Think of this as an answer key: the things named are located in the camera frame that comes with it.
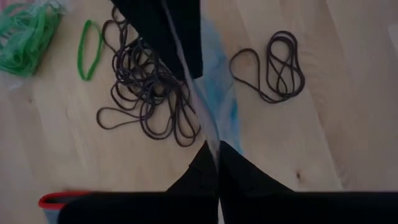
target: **green rubber band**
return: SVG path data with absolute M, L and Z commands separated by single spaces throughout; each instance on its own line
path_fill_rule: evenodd
M 87 75 L 85 75 L 85 73 L 83 71 L 83 49 L 84 49 L 85 38 L 86 38 L 86 35 L 88 32 L 88 29 L 91 27 L 91 25 L 93 25 L 95 27 L 95 29 L 98 31 L 99 41 L 98 41 L 98 48 L 97 48 L 96 56 L 94 58 L 94 62 L 93 62 L 93 64 L 91 64 L 91 67 L 88 69 Z M 79 49 L 78 49 L 78 54 L 77 54 L 77 69 L 79 71 L 79 75 L 82 80 L 84 80 L 84 81 L 91 80 L 94 70 L 95 70 L 98 62 L 100 62 L 102 46 L 103 46 L 103 40 L 102 40 L 100 28 L 98 27 L 97 24 L 95 24 L 91 20 L 87 20 L 85 23 L 85 26 L 83 28 L 83 33 L 81 34 Z
M 10 4 L 0 13 L 0 70 L 28 77 L 40 63 L 61 19 L 62 6 Z

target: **wood grain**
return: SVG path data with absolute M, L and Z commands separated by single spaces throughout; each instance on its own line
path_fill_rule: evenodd
M 112 53 L 103 50 L 91 82 L 80 80 L 76 55 L 84 22 L 102 24 L 111 8 L 107 0 L 73 1 L 36 76 L 0 76 L 1 223 L 44 223 L 37 200 L 49 192 L 165 190 L 203 143 L 200 136 L 180 148 L 173 138 L 148 139 L 135 124 L 97 126 L 96 110 L 113 105 Z M 292 31 L 299 41 L 307 86 L 298 97 L 269 105 L 236 84 L 244 156 L 294 190 L 397 190 L 397 12 L 394 0 L 202 0 L 226 54 L 256 49 L 263 73 L 274 32 Z M 116 34 L 108 33 L 112 44 Z M 96 38 L 88 36 L 88 63 Z M 233 69 L 255 82 L 251 56 Z M 106 122 L 122 119 L 107 114 Z

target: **black elastic band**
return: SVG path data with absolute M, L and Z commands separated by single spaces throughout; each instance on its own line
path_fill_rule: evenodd
M 280 58 L 276 57 L 274 53 L 272 52 L 272 45 L 275 42 L 282 42 L 284 43 L 288 49 L 289 49 L 289 54 L 285 60 L 281 60 Z M 249 52 L 252 53 L 257 61 L 257 87 L 254 85 L 248 83 L 245 80 L 242 80 L 234 75 L 232 72 L 232 63 L 234 60 L 240 56 L 241 54 Z M 282 68 L 278 70 L 275 67 L 274 61 L 279 62 L 282 65 Z M 275 71 L 275 74 L 277 75 L 277 79 L 275 81 L 275 85 L 271 85 L 270 78 L 269 78 L 269 69 L 273 69 Z M 291 83 L 291 88 L 289 89 L 287 80 L 282 76 L 282 72 L 284 71 L 285 67 L 288 67 L 290 70 L 290 83 Z M 305 85 L 305 77 L 303 72 L 301 71 L 300 65 L 299 65 L 299 58 L 297 55 L 297 39 L 295 36 L 288 32 L 288 31 L 278 31 L 276 32 L 270 39 L 270 41 L 267 44 L 266 47 L 266 82 L 267 86 L 271 89 L 272 92 L 274 92 L 278 97 L 273 98 L 267 94 L 265 94 L 261 90 L 261 69 L 260 69 L 260 58 L 257 52 L 254 49 L 251 48 L 246 48 L 240 50 L 238 53 L 236 53 L 231 60 L 229 61 L 229 70 L 231 71 L 232 76 L 234 79 L 238 82 L 241 82 L 248 87 L 252 88 L 253 90 L 256 90 L 260 97 L 268 102 L 268 103 L 280 103 L 283 101 L 286 101 L 292 97 L 297 96 L 303 89 Z M 298 77 L 298 85 L 296 84 L 295 80 L 295 74 Z
M 160 61 L 159 54 L 154 52 L 142 37 L 127 43 L 128 26 L 130 25 L 125 19 L 118 21 L 115 11 L 114 7 L 112 9 L 113 19 L 104 23 L 102 35 L 104 43 L 114 52 L 112 67 L 116 82 L 112 86 L 110 94 L 118 107 L 100 108 L 96 114 L 98 125 L 109 130 L 125 124 L 140 123 L 144 134 L 151 139 L 162 140 L 173 134 L 178 145 L 191 146 L 200 132 L 200 127 L 195 128 L 188 116 L 188 111 L 192 113 L 195 111 L 190 103 L 187 84 L 176 79 Z M 119 29 L 119 49 L 111 46 L 106 40 L 106 29 L 111 24 L 116 25 Z M 165 129 L 157 132 L 150 127 L 148 120 L 163 102 L 167 102 L 170 116 L 165 122 Z M 105 111 L 117 111 L 133 119 L 105 126 L 101 120 L 101 115 Z M 187 128 L 182 127 L 183 120 L 187 124 Z

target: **pile of rubber bands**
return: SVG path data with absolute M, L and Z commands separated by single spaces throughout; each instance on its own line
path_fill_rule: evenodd
M 0 70 L 21 77 L 34 74 L 60 23 L 62 6 L 16 3 L 0 13 Z

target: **light wood surface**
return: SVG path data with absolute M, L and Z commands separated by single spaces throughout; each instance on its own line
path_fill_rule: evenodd
M 1 223 L 44 223 L 36 204 L 49 192 L 165 190 L 204 141 L 201 136 L 181 148 L 173 138 L 148 139 L 138 124 L 113 131 L 97 126 L 97 109 L 113 105 L 112 54 L 104 49 L 91 82 L 78 77 L 76 55 L 84 22 L 102 24 L 112 4 L 74 1 L 72 8 L 35 77 L 1 76 Z M 298 97 L 269 105 L 236 84 L 250 161 L 294 190 L 398 189 L 397 1 L 202 0 L 202 12 L 215 23 L 227 55 L 254 48 L 263 73 L 270 36 L 290 30 L 298 38 L 307 78 Z M 117 43 L 116 33 L 109 38 Z M 89 63 L 94 32 L 88 40 Z M 237 76 L 254 82 L 254 59 L 238 60 Z M 107 121 L 120 119 L 110 114 Z

